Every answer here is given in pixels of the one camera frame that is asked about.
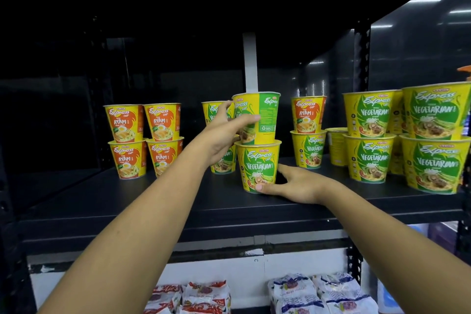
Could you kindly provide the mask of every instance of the forearm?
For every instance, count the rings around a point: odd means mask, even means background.
[[[465,263],[340,183],[328,186],[322,203],[406,313],[465,312],[471,288]]]
[[[92,241],[41,313],[142,312],[198,191],[206,168],[205,155],[200,152],[189,144],[172,166]]]

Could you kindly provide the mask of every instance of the person's left hand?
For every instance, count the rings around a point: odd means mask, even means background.
[[[211,123],[190,143],[204,151],[207,156],[207,166],[220,161],[227,149],[239,140],[236,134],[240,129],[260,120],[258,114],[243,114],[235,119],[227,119],[227,108],[231,104],[232,101],[222,103]]]

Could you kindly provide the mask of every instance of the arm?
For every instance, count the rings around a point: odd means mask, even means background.
[[[471,267],[341,183],[286,165],[278,170],[288,183],[259,191],[325,205],[405,313],[467,312]]]
[[[203,173],[226,153],[239,128],[226,109],[171,167],[117,216],[62,277],[40,314],[142,313],[185,225]]]

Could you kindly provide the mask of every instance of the person's right arm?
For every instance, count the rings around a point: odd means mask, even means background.
[[[333,179],[281,164],[278,171],[288,183],[257,185],[257,190],[325,205],[405,313],[469,311],[466,263]]]

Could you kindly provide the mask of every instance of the white vertical bar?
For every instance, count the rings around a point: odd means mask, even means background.
[[[257,75],[257,42],[255,33],[243,33],[244,63],[245,63],[245,91],[249,93],[259,91]]]

